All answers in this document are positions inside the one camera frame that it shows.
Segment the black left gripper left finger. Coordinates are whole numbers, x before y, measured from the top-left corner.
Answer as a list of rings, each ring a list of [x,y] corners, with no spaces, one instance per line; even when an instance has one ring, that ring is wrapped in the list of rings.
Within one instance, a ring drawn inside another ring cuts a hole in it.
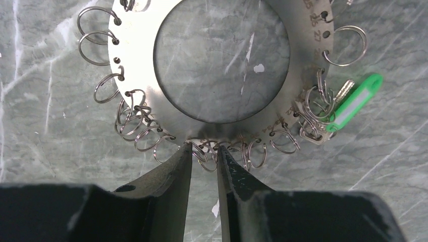
[[[88,184],[1,184],[1,241],[183,241],[192,145],[109,192]]]

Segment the metal disc with keyrings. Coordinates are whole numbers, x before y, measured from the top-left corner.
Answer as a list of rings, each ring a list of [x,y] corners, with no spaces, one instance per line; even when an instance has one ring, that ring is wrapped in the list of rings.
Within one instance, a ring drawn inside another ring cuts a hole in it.
[[[252,149],[300,149],[298,137],[320,145],[335,110],[357,87],[328,87],[335,27],[332,1],[114,1],[77,17],[79,53],[110,67],[94,101],[119,97],[114,131],[157,157],[163,141],[190,144],[199,164],[217,149],[240,151],[259,168]]]

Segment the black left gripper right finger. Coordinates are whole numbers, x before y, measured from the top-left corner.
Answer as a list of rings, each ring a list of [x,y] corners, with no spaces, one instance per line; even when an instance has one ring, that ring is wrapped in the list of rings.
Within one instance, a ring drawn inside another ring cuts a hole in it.
[[[405,241],[390,207],[356,191],[276,191],[226,147],[217,163],[223,241]]]

